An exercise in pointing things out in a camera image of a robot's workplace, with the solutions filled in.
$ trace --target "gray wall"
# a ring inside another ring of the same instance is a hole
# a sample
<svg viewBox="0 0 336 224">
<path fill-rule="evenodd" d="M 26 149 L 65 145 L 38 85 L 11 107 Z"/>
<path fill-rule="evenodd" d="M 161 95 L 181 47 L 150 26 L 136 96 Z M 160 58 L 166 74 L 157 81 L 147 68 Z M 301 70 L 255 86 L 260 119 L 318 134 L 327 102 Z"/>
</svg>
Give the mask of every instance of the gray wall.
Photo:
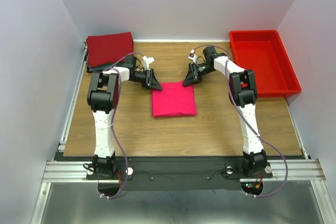
<svg viewBox="0 0 336 224">
<path fill-rule="evenodd" d="M 0 222 L 30 223 L 82 59 L 61 0 L 0 0 Z"/>
<path fill-rule="evenodd" d="M 82 38 L 132 31 L 135 39 L 228 39 L 277 29 L 294 0 L 63 0 Z"/>
<path fill-rule="evenodd" d="M 279 27 L 302 92 L 289 99 L 303 143 L 319 158 L 336 206 L 336 4 L 295 0 Z"/>
</svg>

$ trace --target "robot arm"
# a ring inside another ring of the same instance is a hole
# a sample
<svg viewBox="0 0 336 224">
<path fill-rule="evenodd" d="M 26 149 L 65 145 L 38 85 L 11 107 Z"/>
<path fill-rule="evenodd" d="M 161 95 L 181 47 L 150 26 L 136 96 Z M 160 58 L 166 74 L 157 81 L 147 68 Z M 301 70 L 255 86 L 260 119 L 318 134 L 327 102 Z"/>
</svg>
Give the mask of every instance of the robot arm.
<svg viewBox="0 0 336 224">
<path fill-rule="evenodd" d="M 155 78 L 154 70 L 149 68 L 154 59 L 143 57 L 143 71 L 137 69 L 136 60 L 135 56 L 126 56 L 121 67 L 91 74 L 87 102 L 91 106 L 96 128 L 96 148 L 92 168 L 100 174 L 113 175 L 116 171 L 111 127 L 120 96 L 119 75 L 120 83 L 130 80 L 141 83 L 144 88 L 162 90 Z"/>
<path fill-rule="evenodd" d="M 237 110 L 244 116 L 246 121 L 258 133 L 255 116 L 255 103 L 257 88 L 254 72 L 245 70 L 232 61 L 224 53 L 218 54 L 214 47 L 206 47 L 203 50 L 205 62 L 197 64 L 197 57 L 192 51 L 189 58 L 193 63 L 189 64 L 189 72 L 183 83 L 184 86 L 198 83 L 202 76 L 215 70 L 221 72 L 229 81 L 229 88 L 233 95 Z M 258 136 L 250 129 L 247 123 L 239 117 L 241 132 L 243 134 L 243 171 L 246 174 L 258 173 L 267 166 L 267 157 L 264 147 Z"/>
</svg>

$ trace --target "wooden tabletop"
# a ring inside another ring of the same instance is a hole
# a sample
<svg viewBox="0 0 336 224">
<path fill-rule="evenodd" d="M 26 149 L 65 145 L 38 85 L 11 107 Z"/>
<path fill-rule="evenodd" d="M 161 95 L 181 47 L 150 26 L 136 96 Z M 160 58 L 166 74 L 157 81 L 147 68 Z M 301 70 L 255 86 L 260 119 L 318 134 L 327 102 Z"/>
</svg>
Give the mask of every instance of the wooden tabletop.
<svg viewBox="0 0 336 224">
<path fill-rule="evenodd" d="M 151 64 L 160 83 L 184 80 L 187 56 L 198 43 L 135 43 L 134 50 L 154 57 Z M 216 45 L 228 48 L 227 43 Z M 87 105 L 90 74 L 84 73 L 72 117 L 64 156 L 93 156 L 95 123 Z M 114 128 L 129 156 L 241 155 L 243 137 L 238 114 L 229 101 L 224 76 L 213 72 L 195 85 L 197 116 L 155 119 L 151 115 L 151 91 L 139 83 L 123 82 Z M 260 134 L 285 155 L 301 155 L 285 99 L 256 104 Z M 277 155 L 264 145 L 268 155 Z M 121 156 L 117 145 L 116 155 Z"/>
</svg>

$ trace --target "pink cloth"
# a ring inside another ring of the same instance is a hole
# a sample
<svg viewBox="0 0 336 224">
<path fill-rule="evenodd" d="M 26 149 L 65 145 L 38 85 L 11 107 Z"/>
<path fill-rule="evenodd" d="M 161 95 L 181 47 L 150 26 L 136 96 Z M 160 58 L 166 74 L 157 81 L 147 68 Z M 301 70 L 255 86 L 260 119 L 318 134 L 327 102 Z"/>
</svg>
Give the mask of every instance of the pink cloth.
<svg viewBox="0 0 336 224">
<path fill-rule="evenodd" d="M 162 91 L 152 90 L 152 115 L 192 116 L 197 114 L 194 86 L 184 87 L 181 82 L 161 83 Z"/>
</svg>

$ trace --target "folded red towel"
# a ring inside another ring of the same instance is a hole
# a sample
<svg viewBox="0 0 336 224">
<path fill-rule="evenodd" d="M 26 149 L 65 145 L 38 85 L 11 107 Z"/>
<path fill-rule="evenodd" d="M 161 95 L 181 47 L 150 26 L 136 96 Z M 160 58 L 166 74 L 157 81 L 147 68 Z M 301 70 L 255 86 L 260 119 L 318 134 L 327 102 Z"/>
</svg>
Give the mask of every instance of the folded red towel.
<svg viewBox="0 0 336 224">
<path fill-rule="evenodd" d="M 91 68 L 114 63 L 126 54 L 133 52 L 133 39 L 130 32 L 89 36 L 86 42 L 89 52 L 88 64 Z"/>
<path fill-rule="evenodd" d="M 184 87 L 181 82 L 161 83 L 162 91 L 152 90 L 152 115 L 166 116 L 196 115 L 194 86 Z"/>
</svg>

